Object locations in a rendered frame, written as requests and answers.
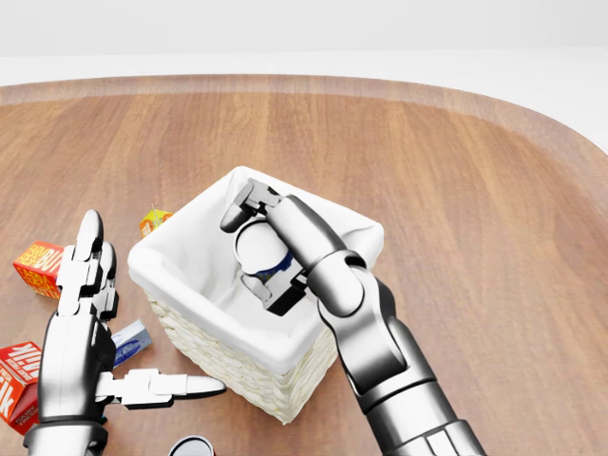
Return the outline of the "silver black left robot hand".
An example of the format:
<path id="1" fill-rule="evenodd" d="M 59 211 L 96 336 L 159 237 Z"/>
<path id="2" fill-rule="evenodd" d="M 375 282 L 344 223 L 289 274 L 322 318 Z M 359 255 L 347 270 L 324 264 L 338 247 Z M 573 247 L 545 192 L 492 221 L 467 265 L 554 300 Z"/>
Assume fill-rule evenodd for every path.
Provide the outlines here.
<path id="1" fill-rule="evenodd" d="M 226 391 L 223 382 L 205 375 L 136 369 L 114 377 L 116 345 L 107 323 L 119 307 L 116 271 L 115 249 L 104 239 L 102 218 L 89 209 L 75 244 L 64 250 L 57 276 L 61 295 L 47 324 L 38 381 L 43 423 L 97 421 L 110 403 L 160 409 Z"/>

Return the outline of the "alphabet soup tin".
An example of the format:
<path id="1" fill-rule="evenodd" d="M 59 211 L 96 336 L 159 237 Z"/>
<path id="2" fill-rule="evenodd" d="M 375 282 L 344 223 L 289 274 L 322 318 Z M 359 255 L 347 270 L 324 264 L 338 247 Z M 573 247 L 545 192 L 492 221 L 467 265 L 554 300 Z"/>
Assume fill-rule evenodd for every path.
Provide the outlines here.
<path id="1" fill-rule="evenodd" d="M 234 254 L 241 271 L 262 282 L 288 270 L 293 261 L 289 249 L 263 219 L 247 222 L 238 230 Z"/>

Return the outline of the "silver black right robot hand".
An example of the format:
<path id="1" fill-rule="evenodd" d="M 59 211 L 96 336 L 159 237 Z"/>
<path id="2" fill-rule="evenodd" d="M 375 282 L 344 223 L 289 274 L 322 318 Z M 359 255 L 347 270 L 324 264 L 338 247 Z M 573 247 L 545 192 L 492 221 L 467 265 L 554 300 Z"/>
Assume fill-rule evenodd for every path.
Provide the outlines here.
<path id="1" fill-rule="evenodd" d="M 249 179 L 228 206 L 220 223 L 234 233 L 261 214 L 303 268 L 308 288 L 333 315 L 353 314 L 364 298 L 364 288 L 352 269 L 365 260 L 349 249 L 327 221 L 294 195 L 281 196 L 269 185 Z"/>

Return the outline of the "white wicker basket, cloth liner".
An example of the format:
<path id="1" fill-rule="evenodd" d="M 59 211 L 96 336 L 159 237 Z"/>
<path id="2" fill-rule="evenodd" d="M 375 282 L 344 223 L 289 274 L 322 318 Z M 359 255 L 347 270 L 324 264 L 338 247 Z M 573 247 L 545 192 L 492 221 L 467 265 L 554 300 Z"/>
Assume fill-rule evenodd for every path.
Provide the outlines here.
<path id="1" fill-rule="evenodd" d="M 233 236 L 220 220 L 249 179 L 310 205 L 373 267 L 383 226 L 353 210 L 262 172 L 239 166 L 139 241 L 129 275 L 147 295 L 176 348 L 208 375 L 289 424 L 337 357 L 316 299 L 307 294 L 282 316 L 263 309 L 240 279 Z"/>

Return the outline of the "red milk carton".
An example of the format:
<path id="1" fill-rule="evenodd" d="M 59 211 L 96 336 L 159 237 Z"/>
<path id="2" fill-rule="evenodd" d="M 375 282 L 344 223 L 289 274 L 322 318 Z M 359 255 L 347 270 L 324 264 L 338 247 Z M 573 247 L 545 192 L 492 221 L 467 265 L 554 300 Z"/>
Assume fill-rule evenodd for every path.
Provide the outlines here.
<path id="1" fill-rule="evenodd" d="M 0 349 L 0 418 L 25 435 L 38 418 L 41 349 L 25 342 Z"/>

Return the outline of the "blue white cream cheese box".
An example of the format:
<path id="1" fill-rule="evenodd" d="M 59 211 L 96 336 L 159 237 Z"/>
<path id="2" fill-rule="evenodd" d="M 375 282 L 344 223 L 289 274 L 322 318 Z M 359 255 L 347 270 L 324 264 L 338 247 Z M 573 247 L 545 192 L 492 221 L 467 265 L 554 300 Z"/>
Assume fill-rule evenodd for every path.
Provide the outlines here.
<path id="1" fill-rule="evenodd" d="M 147 328 L 140 319 L 114 333 L 111 339 L 116 347 L 114 368 L 117 368 L 152 344 Z"/>

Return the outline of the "small orange juice carton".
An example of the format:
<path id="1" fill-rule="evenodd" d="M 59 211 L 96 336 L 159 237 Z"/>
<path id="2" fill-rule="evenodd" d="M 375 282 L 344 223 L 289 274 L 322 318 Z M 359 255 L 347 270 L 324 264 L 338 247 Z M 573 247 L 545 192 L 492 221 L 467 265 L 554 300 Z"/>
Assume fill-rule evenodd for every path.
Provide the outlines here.
<path id="1" fill-rule="evenodd" d="M 145 238 L 173 216 L 173 213 L 157 209 L 151 205 L 151 210 L 139 223 L 141 237 Z"/>

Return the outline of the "red orange butter box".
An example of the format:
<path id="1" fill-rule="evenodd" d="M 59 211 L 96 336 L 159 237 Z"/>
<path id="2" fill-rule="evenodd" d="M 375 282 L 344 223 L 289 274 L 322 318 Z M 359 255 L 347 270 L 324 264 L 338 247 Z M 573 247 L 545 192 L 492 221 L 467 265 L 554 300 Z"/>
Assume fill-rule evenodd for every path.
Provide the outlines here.
<path id="1" fill-rule="evenodd" d="M 62 246 L 36 240 L 13 261 L 13 267 L 35 293 L 59 299 L 61 291 L 56 278 L 63 251 Z"/>

